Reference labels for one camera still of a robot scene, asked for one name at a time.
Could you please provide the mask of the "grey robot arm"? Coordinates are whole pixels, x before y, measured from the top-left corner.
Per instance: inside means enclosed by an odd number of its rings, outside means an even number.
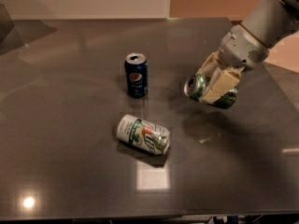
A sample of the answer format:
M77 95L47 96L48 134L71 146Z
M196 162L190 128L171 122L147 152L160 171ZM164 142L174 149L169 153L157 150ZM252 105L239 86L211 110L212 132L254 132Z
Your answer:
M211 105L240 81L241 73L262 63L269 50L299 30L299 0L262 0L234 26L198 73L210 81L199 102Z

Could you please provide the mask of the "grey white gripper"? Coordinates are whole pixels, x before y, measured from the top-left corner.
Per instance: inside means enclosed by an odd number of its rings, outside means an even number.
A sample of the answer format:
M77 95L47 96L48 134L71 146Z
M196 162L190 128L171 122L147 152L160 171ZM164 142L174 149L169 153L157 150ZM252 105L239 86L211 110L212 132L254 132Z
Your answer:
M269 55L269 46L243 25L234 26L221 40L219 52L212 52L198 69L208 79L199 100L213 104L236 87L244 69L251 71ZM222 68L221 60L232 67Z

